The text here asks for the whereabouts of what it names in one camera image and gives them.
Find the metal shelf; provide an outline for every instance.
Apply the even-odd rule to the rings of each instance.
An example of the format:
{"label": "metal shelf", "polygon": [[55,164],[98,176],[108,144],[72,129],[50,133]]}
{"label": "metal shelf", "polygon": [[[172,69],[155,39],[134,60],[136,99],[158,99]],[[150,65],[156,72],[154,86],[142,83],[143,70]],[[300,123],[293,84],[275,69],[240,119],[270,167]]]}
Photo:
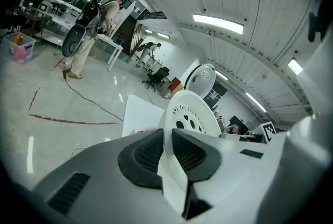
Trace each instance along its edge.
{"label": "metal shelf", "polygon": [[70,30],[74,26],[74,23],[67,23],[64,18],[61,18],[61,17],[57,16],[56,14],[47,13],[47,12],[44,12],[44,11],[38,9],[38,8],[33,8],[33,10],[36,10],[40,13],[43,13],[43,14],[46,14],[46,15],[52,17],[52,21],[54,23],[59,24],[62,27],[68,29],[68,30]]}
{"label": "metal shelf", "polygon": [[[65,37],[63,37],[57,33],[54,33],[52,31],[49,31],[47,29],[43,29],[42,33],[43,33],[43,40],[46,40],[48,42],[62,46],[62,42],[64,41]],[[42,35],[40,32],[34,34],[34,36],[36,36],[38,38],[42,38]]]}
{"label": "metal shelf", "polygon": [[66,5],[67,7],[71,8],[71,9],[73,9],[73,10],[79,12],[79,13],[81,13],[81,11],[82,11],[81,9],[79,9],[79,8],[77,8],[77,7],[75,7],[75,6],[71,5],[71,4],[69,4],[69,3],[66,3],[66,2],[63,1],[63,0],[53,0],[53,1],[55,1],[55,2],[57,2],[57,3],[60,3],[60,4],[63,4],[63,5]]}

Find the red line on floor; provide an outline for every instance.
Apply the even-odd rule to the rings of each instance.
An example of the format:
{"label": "red line on floor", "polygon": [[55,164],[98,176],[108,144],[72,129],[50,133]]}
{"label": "red line on floor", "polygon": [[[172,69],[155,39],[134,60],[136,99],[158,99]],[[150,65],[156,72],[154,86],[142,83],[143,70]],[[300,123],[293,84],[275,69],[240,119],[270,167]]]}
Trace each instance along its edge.
{"label": "red line on floor", "polygon": [[30,106],[29,106],[29,110],[28,110],[28,111],[30,111],[30,108],[31,108],[31,106],[32,106],[32,103],[35,101],[35,98],[36,98],[36,95],[37,95],[38,90],[35,92],[35,95],[34,95],[33,98],[32,98],[32,101],[31,101],[31,103],[30,103]]}
{"label": "red line on floor", "polygon": [[63,61],[63,60],[64,60],[64,57],[54,66],[54,68],[52,70],[54,70],[61,63],[61,61]]}
{"label": "red line on floor", "polygon": [[77,122],[77,121],[57,119],[57,118],[47,118],[47,117],[42,117],[42,116],[33,115],[33,114],[29,114],[29,115],[32,116],[32,117],[40,118],[40,119],[44,119],[44,120],[49,120],[49,121],[54,121],[54,122],[62,122],[62,123],[70,123],[70,124],[84,124],[84,125],[112,125],[112,124],[118,124],[118,123],[115,123],[115,122],[101,122],[101,123]]}

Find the plastic storage box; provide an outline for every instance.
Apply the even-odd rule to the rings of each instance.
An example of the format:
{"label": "plastic storage box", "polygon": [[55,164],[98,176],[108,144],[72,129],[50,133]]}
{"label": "plastic storage box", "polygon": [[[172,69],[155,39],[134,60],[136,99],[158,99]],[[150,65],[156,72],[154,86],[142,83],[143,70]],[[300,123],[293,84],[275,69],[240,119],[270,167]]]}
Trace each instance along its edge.
{"label": "plastic storage box", "polygon": [[[21,34],[22,39],[20,45],[14,44],[13,41],[15,37]],[[7,44],[8,47],[8,57],[13,61],[22,63],[25,60],[32,57],[33,49],[35,46],[36,40],[21,33],[15,32],[3,37],[3,45]]]}

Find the shoe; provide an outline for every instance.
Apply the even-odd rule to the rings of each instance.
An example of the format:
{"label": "shoe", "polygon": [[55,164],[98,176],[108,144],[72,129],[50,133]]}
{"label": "shoe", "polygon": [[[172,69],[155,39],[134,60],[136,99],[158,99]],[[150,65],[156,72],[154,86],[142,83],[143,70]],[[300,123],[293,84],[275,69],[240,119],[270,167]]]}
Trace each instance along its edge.
{"label": "shoe", "polygon": [[76,75],[76,74],[74,74],[71,71],[68,73],[67,77],[71,78],[71,79],[76,79],[76,80],[81,80],[83,78],[83,76],[81,74],[80,75]]}

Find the fluorescent light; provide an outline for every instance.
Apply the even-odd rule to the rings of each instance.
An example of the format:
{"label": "fluorescent light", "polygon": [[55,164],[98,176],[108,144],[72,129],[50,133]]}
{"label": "fluorescent light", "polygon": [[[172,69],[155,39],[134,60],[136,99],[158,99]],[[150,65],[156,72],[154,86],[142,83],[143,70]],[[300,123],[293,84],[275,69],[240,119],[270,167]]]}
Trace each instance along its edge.
{"label": "fluorescent light", "polygon": [[124,100],[123,100],[123,97],[121,96],[121,94],[120,94],[120,93],[118,93],[118,96],[119,96],[119,99],[120,99],[120,101],[123,103],[123,102],[124,102]]}
{"label": "fluorescent light", "polygon": [[225,79],[225,80],[228,80],[228,78],[226,76],[224,76],[221,72],[219,71],[215,71],[217,75],[219,75],[221,78]]}
{"label": "fluorescent light", "polygon": [[193,18],[196,22],[219,26],[228,30],[232,30],[239,34],[243,34],[244,25],[232,22],[230,20],[198,14],[193,14]]}
{"label": "fluorescent light", "polygon": [[292,59],[289,63],[288,63],[288,67],[291,68],[291,70],[298,75],[299,73],[301,73],[301,71],[303,70],[302,67],[297,63],[296,59]]}
{"label": "fluorescent light", "polygon": [[264,112],[267,112],[266,110],[265,110],[265,108],[263,108],[262,106],[261,106],[261,104],[259,104],[258,102],[257,102],[257,100],[256,99],[254,99],[249,93],[246,93],[246,95],[248,96],[248,97],[250,97],[260,108],[261,108],[261,110],[263,110]]}
{"label": "fluorescent light", "polygon": [[165,35],[165,34],[162,34],[162,33],[157,33],[158,35],[160,35],[161,37],[164,37],[164,38],[170,38],[169,36]]}

